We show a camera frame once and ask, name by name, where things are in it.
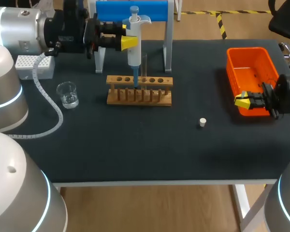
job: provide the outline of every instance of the table surface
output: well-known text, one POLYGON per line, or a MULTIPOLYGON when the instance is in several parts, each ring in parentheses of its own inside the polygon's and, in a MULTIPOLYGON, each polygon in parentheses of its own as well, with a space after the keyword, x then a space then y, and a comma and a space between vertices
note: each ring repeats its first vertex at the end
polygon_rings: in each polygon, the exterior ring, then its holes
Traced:
MULTIPOLYGON (((143 42, 147 76, 174 78, 172 107, 106 104, 106 76, 131 75, 127 54, 107 50, 104 73, 83 54, 60 54, 53 80, 41 81, 64 122, 51 135, 18 140, 54 183, 278 178, 290 161, 290 115, 280 120, 238 113, 226 74, 229 47, 265 47, 279 74, 290 73, 276 41, 174 41, 172 73, 161 41, 143 42), (79 106, 63 109, 56 86, 77 85, 79 106), (205 128, 197 127, 201 117, 205 128)), ((32 81, 23 81, 27 120, 12 133, 50 129, 58 117, 32 81)))

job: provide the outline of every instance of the water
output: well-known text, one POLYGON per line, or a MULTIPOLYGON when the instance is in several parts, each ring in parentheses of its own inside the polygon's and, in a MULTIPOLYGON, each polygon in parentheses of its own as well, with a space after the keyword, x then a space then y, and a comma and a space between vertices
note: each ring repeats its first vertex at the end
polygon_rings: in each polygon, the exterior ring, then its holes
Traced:
POLYGON ((62 105, 66 109, 73 109, 78 106, 78 98, 76 93, 67 93, 62 97, 62 105))

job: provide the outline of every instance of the white cable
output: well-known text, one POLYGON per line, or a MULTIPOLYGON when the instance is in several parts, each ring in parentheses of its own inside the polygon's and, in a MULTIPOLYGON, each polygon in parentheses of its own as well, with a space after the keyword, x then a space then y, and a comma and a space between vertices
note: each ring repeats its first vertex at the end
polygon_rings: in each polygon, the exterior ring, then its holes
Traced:
POLYGON ((40 84, 40 81, 38 79, 38 67, 40 62, 46 57, 46 55, 44 53, 40 54, 33 65, 33 69, 32 69, 32 77, 33 77, 33 81, 35 83, 35 86, 37 87, 37 89, 39 90, 39 92, 42 94, 42 96, 51 104, 51 106, 55 109, 55 111, 58 114, 59 120, 57 125, 55 125, 52 129, 40 133, 40 134, 32 134, 32 135, 18 135, 18 134, 8 134, 9 137, 11 137, 12 139, 36 139, 36 138, 41 138, 44 136, 47 136, 53 132, 55 132, 63 123, 63 115, 62 112, 60 110, 60 108, 56 105, 56 103, 50 98, 50 96, 45 92, 45 90, 43 89, 43 87, 40 84))

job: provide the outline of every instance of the orange plastic basket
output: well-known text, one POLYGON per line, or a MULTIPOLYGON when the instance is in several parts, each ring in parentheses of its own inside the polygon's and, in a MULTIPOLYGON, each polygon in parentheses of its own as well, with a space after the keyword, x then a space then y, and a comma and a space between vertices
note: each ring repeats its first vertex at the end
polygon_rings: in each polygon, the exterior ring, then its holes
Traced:
MULTIPOLYGON (((275 87, 276 68, 263 47, 237 47, 227 50, 227 73, 234 97, 242 91, 263 93, 262 82, 275 87)), ((238 107, 244 116, 269 116, 264 108, 247 110, 238 107)))

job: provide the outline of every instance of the wooden test tube rack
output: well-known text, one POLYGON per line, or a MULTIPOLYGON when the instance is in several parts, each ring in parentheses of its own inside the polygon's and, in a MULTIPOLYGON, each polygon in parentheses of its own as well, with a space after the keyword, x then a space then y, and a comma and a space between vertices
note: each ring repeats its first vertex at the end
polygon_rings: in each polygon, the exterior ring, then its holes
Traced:
POLYGON ((107 104, 172 106, 172 92, 170 91, 173 86, 172 77, 139 77, 138 84, 141 89, 133 89, 133 76, 109 75, 106 83, 111 86, 108 91, 107 104), (120 86, 132 86, 132 88, 120 88, 120 86), (148 87, 162 89, 152 90, 148 87))

